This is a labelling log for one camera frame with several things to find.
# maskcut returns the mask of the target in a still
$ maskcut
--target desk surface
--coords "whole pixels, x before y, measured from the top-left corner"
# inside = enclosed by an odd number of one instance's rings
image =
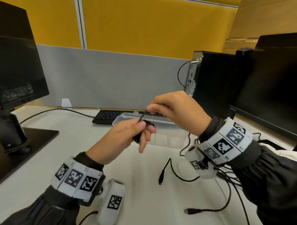
[[[46,107],[25,106],[15,111],[19,121],[44,111]],[[98,110],[83,109],[82,113],[95,116]],[[48,187],[59,166],[69,156],[88,150],[111,128],[110,125],[92,124],[91,118],[56,110],[41,114],[23,126],[59,130],[60,134],[26,162],[19,170],[0,184],[0,222],[13,212],[30,205]],[[186,215],[185,208],[221,208],[228,198],[228,186],[221,179],[202,180],[187,183],[179,180],[166,168],[163,184],[158,185],[159,175],[171,157],[177,174],[184,179],[197,176],[179,150],[147,145],[143,154],[132,143],[115,161],[104,167],[106,182],[111,178],[123,181],[127,195],[118,220],[124,224],[246,224],[239,198],[232,187],[229,206],[222,212],[203,212]],[[256,215],[256,206],[242,193],[250,224],[261,224]],[[91,211],[97,210],[99,199],[95,198],[90,207],[81,207],[77,223]],[[93,216],[84,224],[95,224]]]

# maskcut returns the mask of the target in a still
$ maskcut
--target black keyboard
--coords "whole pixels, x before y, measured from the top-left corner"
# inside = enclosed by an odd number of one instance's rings
[[[122,113],[134,113],[135,111],[126,111],[126,110],[100,110],[96,117],[93,119],[93,123],[96,124],[112,124],[112,122]],[[143,114],[143,111],[136,111],[139,114]],[[154,116],[163,116],[161,113],[156,112]]]

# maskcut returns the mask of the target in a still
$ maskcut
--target black jacket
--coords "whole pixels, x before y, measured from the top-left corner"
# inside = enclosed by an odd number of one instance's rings
[[[209,139],[224,123],[213,117],[200,141]],[[74,159],[96,170],[103,169],[85,153]],[[241,181],[247,199],[257,205],[264,225],[297,224],[297,152],[276,151],[252,141],[228,165]],[[79,208],[75,199],[49,186],[32,205],[12,214],[2,225],[75,225]]]

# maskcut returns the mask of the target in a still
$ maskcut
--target clear plastic container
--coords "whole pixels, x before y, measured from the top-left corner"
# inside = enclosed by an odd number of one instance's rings
[[[139,119],[142,114],[136,113],[122,113],[119,115],[112,125],[116,125],[118,122],[130,119]],[[182,149],[184,142],[188,136],[188,132],[179,128],[174,122],[167,117],[144,115],[144,120],[150,121],[155,125],[156,133],[152,134],[150,145],[158,145],[169,148]]]

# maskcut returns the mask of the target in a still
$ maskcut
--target cable connector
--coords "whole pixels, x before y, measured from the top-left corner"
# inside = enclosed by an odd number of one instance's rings
[[[188,215],[192,215],[192,214],[196,214],[196,213],[200,213],[200,212],[203,212],[202,209],[185,209],[184,210],[184,213],[185,214],[188,214]]]
[[[161,172],[161,174],[160,174],[160,177],[159,177],[159,185],[161,185],[162,182],[163,182],[163,179],[164,179],[164,172],[165,172],[165,170],[162,170],[162,172]]]

